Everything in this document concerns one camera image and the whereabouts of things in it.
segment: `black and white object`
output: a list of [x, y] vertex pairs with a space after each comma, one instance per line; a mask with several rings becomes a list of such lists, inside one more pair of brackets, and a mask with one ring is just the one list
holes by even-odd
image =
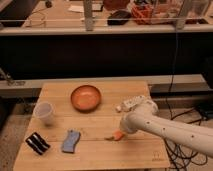
[[44, 154], [50, 148], [50, 145], [37, 132], [30, 135], [25, 142], [39, 155]]

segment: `floor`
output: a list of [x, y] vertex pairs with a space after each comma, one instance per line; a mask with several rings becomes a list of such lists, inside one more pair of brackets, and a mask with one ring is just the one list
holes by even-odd
[[[172, 109], [173, 115], [187, 111], [188, 108], [176, 108]], [[26, 128], [29, 124], [31, 114], [23, 114], [23, 106], [16, 105], [13, 113], [8, 117], [5, 126], [0, 133], [0, 171], [12, 171], [15, 158], [17, 156], [20, 144], [24, 138]], [[163, 118], [170, 117], [170, 111], [168, 109], [161, 109], [159, 111], [159, 116]], [[184, 116], [178, 117], [177, 120], [184, 122], [190, 122], [199, 119], [200, 116], [197, 111], [190, 112]], [[208, 126], [213, 128], [213, 120], [202, 122], [203, 126]], [[203, 155], [198, 155], [194, 161], [202, 162], [204, 160]], [[196, 166], [190, 164], [187, 167], [188, 171], [212, 171], [213, 170], [213, 159], [208, 160], [208, 163], [204, 166]]]

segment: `black cable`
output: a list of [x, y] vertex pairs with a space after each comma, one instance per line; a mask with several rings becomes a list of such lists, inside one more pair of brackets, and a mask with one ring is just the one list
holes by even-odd
[[187, 110], [187, 111], [185, 111], [185, 112], [179, 113], [179, 114], [175, 115], [174, 117], [172, 117], [171, 120], [174, 120], [175, 118], [177, 118], [177, 117], [179, 117], [179, 116], [182, 116], [182, 115], [188, 114], [188, 113], [190, 113], [190, 112], [193, 112], [194, 110], [195, 110], [195, 109], [192, 108], [192, 109]]
[[[172, 62], [172, 78], [171, 78], [171, 83], [169, 85], [168, 94], [171, 93], [173, 82], [174, 82], [174, 75], [175, 75], [175, 69], [176, 69], [178, 49], [179, 49], [178, 31], [177, 31], [177, 28], [175, 28], [175, 53], [174, 53], [174, 58], [173, 58], [173, 62]], [[173, 112], [172, 112], [171, 106], [168, 102], [168, 96], [166, 97], [166, 104], [167, 104], [169, 111], [170, 111], [170, 118], [172, 118]]]

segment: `cable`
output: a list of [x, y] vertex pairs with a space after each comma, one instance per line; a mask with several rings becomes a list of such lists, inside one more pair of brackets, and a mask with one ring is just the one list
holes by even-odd
[[179, 116], [182, 116], [182, 115], [188, 114], [188, 113], [190, 113], [190, 112], [193, 112], [194, 110], [195, 110], [195, 109], [192, 108], [192, 109], [187, 110], [187, 111], [185, 111], [185, 112], [179, 113], [179, 114], [175, 115], [174, 117], [172, 117], [171, 120], [174, 120], [175, 118], [177, 118], [177, 117], [179, 117]]
[[[179, 49], [179, 40], [178, 40], [178, 32], [177, 30], [175, 29], [175, 38], [176, 38], [176, 45], [175, 45], [175, 53], [174, 53], [174, 58], [173, 58], [173, 63], [172, 63], [172, 77], [171, 77], [171, 83], [169, 85], [169, 88], [168, 88], [168, 95], [171, 93], [171, 90], [172, 90], [172, 86], [173, 86], [173, 83], [174, 83], [174, 75], [175, 75], [175, 69], [176, 69], [176, 62], [177, 62], [177, 56], [178, 56], [178, 49]], [[168, 109], [170, 111], [170, 119], [171, 120], [174, 120], [176, 119], [177, 117], [180, 117], [182, 115], [185, 115], [185, 114], [188, 114], [192, 111], [194, 111], [195, 109], [192, 108], [188, 111], [185, 111], [185, 112], [182, 112], [182, 113], [179, 113], [179, 114], [176, 114], [175, 116], [173, 116], [173, 111], [172, 111], [172, 108], [168, 102], [168, 96], [166, 97], [165, 99], [166, 101], [166, 104], [168, 106]], [[192, 123], [198, 123], [198, 125], [201, 124], [203, 118], [200, 118], [200, 119], [197, 119], [195, 121], [191, 121], [191, 122], [188, 122], [189, 124], [192, 124]], [[183, 152], [183, 149], [181, 148], [180, 145], [173, 143], [173, 146], [174, 146], [174, 149], [168, 144], [167, 140], [164, 140], [165, 141], [165, 144], [166, 144], [166, 150], [167, 150], [167, 153], [168, 153], [168, 156], [169, 156], [169, 159], [172, 163], [172, 165], [174, 167], [170, 167], [170, 169], [175, 169], [175, 170], [184, 170], [184, 171], [187, 171], [187, 167], [193, 163], [195, 165], [198, 165], [198, 166], [203, 166], [205, 165], [207, 162], [208, 162], [208, 157], [205, 156], [205, 161], [202, 162], [202, 163], [196, 163], [194, 161], [192, 161], [199, 153], [198, 152], [195, 152], [193, 150], [191, 150], [191, 152], [187, 155], [185, 154], [185, 152]]]
[[[169, 85], [168, 94], [171, 93], [173, 82], [174, 82], [174, 75], [175, 75], [175, 68], [176, 68], [178, 50], [179, 50], [178, 31], [177, 31], [177, 28], [175, 28], [175, 53], [174, 53], [174, 58], [173, 58], [173, 62], [172, 62], [172, 78], [171, 78], [171, 83]], [[170, 118], [172, 118], [173, 112], [172, 112], [171, 106], [168, 102], [168, 96], [166, 97], [166, 104], [167, 104], [169, 111], [170, 111]]]
[[[30, 24], [29, 24], [29, 26], [26, 26], [26, 27], [36, 27], [36, 26], [40, 26], [40, 25], [43, 25], [43, 24], [45, 24], [46, 23], [46, 21], [45, 21], [45, 18], [46, 18], [46, 16], [45, 16], [45, 14], [43, 14], [42, 12], [39, 12], [39, 11], [41, 11], [41, 10], [38, 10], [38, 11], [35, 11], [35, 12], [33, 12], [29, 17], [28, 17], [28, 20], [30, 21]], [[30, 17], [33, 15], [33, 14], [40, 14], [41, 15], [41, 18], [38, 20], [35, 20], [35, 21], [42, 21], [42, 23], [39, 23], [39, 24], [32, 24], [31, 22], [33, 21]]]

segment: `black object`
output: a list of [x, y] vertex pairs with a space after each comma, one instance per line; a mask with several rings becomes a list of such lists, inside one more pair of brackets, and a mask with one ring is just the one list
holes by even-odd
[[196, 107], [196, 110], [200, 113], [201, 116], [203, 116], [206, 120], [213, 118], [213, 103], [205, 102], [202, 104], [199, 104]]
[[213, 57], [206, 58], [202, 68], [202, 75], [210, 88], [213, 88]]
[[0, 97], [0, 130], [3, 127], [8, 115], [9, 115], [9, 112], [5, 106], [5, 102]]
[[108, 17], [107, 24], [123, 25], [129, 20], [130, 17], [131, 14], [129, 12], [124, 10], [118, 10]]
[[50, 148], [50, 145], [37, 132], [30, 135], [25, 142], [39, 155], [42, 155]]
[[51, 8], [51, 7], [52, 7], [52, 2], [51, 2], [51, 0], [46, 0], [46, 1], [45, 1], [45, 6], [46, 6], [47, 8]]
[[0, 20], [5, 27], [19, 27], [32, 13], [39, 0], [13, 0], [0, 12]]

